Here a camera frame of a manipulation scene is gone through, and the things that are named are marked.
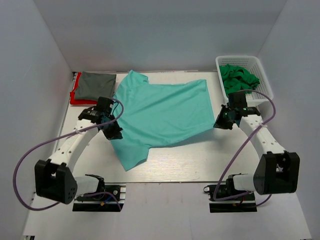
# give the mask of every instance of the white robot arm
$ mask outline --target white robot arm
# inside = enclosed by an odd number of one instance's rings
[[[115,119],[111,114],[113,103],[111,99],[100,97],[96,106],[85,109],[79,115],[74,129],[97,127],[68,137],[46,161],[39,160],[36,163],[34,172],[38,196],[69,204],[77,196],[104,191],[105,182],[102,177],[89,174],[73,177],[72,172],[78,158],[100,130],[108,140],[122,138],[122,128],[117,121],[99,127],[99,124]]]
[[[259,164],[255,173],[234,174],[226,180],[226,192],[222,195],[234,196],[246,191],[260,195],[294,193],[297,189],[300,158],[295,152],[286,151],[272,136],[256,107],[248,107],[244,91],[230,93],[227,106],[214,124],[215,128],[232,129],[236,124],[254,146]]]

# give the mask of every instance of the teal t-shirt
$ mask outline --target teal t-shirt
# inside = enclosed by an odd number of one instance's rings
[[[123,139],[111,144],[126,171],[145,161],[150,148],[173,145],[212,129],[215,123],[205,79],[149,84],[147,76],[131,70],[114,98],[124,105],[117,120]],[[120,112],[119,106],[114,116]]]

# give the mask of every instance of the plastic laundry basket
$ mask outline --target plastic laundry basket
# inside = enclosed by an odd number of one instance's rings
[[[218,70],[220,85],[222,88],[224,103],[227,104],[228,97],[226,95],[224,83],[222,81],[221,72],[219,66],[225,66],[227,64],[230,64],[232,66],[240,66],[245,69],[247,69],[251,74],[254,74],[257,78],[260,79],[260,84],[255,89],[263,94],[266,94],[269,98],[273,99],[274,95],[271,91],[267,76],[265,74],[265,71],[259,61],[259,59],[255,56],[218,56],[215,59],[216,68]],[[255,107],[263,102],[267,102],[268,99],[266,99],[264,96],[257,94],[255,92],[247,93],[246,95],[246,101],[248,103],[249,107]]]

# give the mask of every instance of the purple cable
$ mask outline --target purple cable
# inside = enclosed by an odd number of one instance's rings
[[[229,200],[229,199],[235,199],[235,198],[238,198],[238,197],[242,197],[242,196],[245,196],[245,195],[248,195],[248,194],[251,194],[252,192],[250,191],[247,191],[247,192],[243,192],[243,193],[240,193],[240,194],[236,194],[236,195],[233,195],[233,196],[227,196],[227,197],[221,197],[221,198],[217,198],[217,193],[218,193],[218,189],[225,177],[225,175],[227,174],[227,171],[229,170],[229,168],[231,167],[231,165],[234,163],[234,161],[236,160],[236,158],[238,157],[238,155],[240,154],[240,152],[242,151],[242,149],[244,149],[244,147],[247,145],[247,143],[253,138],[253,136],[263,127],[263,125],[267,124],[268,122],[270,122],[276,115],[276,106],[274,104],[274,102],[271,100],[270,97],[268,97],[267,95],[265,95],[264,93],[262,92],[259,92],[259,91],[256,91],[256,90],[251,90],[251,89],[245,89],[245,90],[240,90],[238,92],[245,92],[245,91],[251,91],[251,92],[255,92],[257,94],[260,94],[262,96],[264,96],[266,99],[269,100],[269,102],[271,103],[272,105],[272,108],[273,108],[273,114],[271,117],[269,117],[267,120],[265,120],[262,124],[260,124],[249,136],[248,138],[244,141],[244,143],[240,146],[240,148],[238,149],[238,151],[236,151],[236,153],[234,154],[234,156],[232,157],[232,159],[230,160],[229,164],[226,166],[225,170],[223,171],[217,185],[216,185],[216,188],[214,189],[214,193],[213,193],[213,199],[215,201],[224,201],[224,200]],[[268,201],[269,199],[271,198],[271,194],[266,198],[266,200],[264,200],[263,202],[257,204],[255,207],[258,207],[258,206],[261,206],[262,204],[264,204],[266,201]]]
[[[121,105],[121,107],[122,107],[120,114],[119,114],[115,119],[113,119],[113,120],[111,120],[111,121],[108,121],[108,122],[104,122],[104,123],[98,124],[98,125],[88,126],[88,127],[85,127],[85,128],[82,128],[82,129],[78,130],[77,132],[73,131],[73,132],[67,133],[67,134],[65,134],[65,135],[57,136],[57,137],[55,137],[55,138],[52,138],[51,140],[47,140],[47,141],[44,141],[44,142],[42,142],[42,143],[39,143],[38,145],[36,145],[36,146],[34,146],[33,148],[29,149],[29,150],[20,158],[20,160],[19,160],[18,163],[16,164],[15,169],[14,169],[14,172],[13,172],[13,190],[14,190],[14,193],[15,193],[16,197],[18,198],[19,202],[20,202],[25,208],[27,208],[27,209],[29,209],[29,210],[32,210],[32,211],[42,211],[42,210],[50,209],[50,208],[56,206],[57,204],[59,204],[59,202],[56,202],[56,203],[54,203],[54,204],[52,204],[52,205],[45,206],[45,207],[41,207],[41,208],[34,208],[34,207],[32,207],[32,206],[29,206],[28,204],[26,204],[26,203],[24,202],[24,200],[21,198],[21,196],[20,196],[20,194],[19,194],[19,192],[18,192],[18,188],[17,188],[17,173],[18,173],[18,169],[19,169],[21,163],[23,162],[23,160],[24,160],[31,152],[33,152],[34,150],[42,147],[43,145],[46,145],[46,144],[55,142],[55,141],[60,140],[60,139],[64,139],[64,138],[67,138],[67,137],[74,136],[74,135],[78,134],[78,132],[79,132],[79,133],[85,132],[85,131],[87,131],[87,130],[90,130],[90,129],[93,129],[93,128],[102,127],[102,126],[104,126],[104,125],[112,124],[112,123],[114,123],[115,121],[117,121],[117,120],[121,117],[121,115],[124,113],[124,109],[125,109],[125,108],[124,108],[124,105],[122,104],[122,102],[120,102],[119,100],[114,99],[114,98],[110,98],[110,99],[111,99],[112,101],[115,101],[115,102],[119,103],[119,104]]]
[[[84,194],[83,196],[84,197],[93,197],[93,196],[97,196],[97,195],[101,195],[101,194],[107,194],[109,195],[110,197],[113,198],[113,200],[116,202],[116,204],[118,205],[120,211],[121,211],[121,206],[120,206],[120,203],[118,202],[118,200],[116,199],[116,197],[110,193],[110,192],[107,192],[107,191],[101,191],[101,192],[95,192],[95,193],[89,193],[89,194]]]

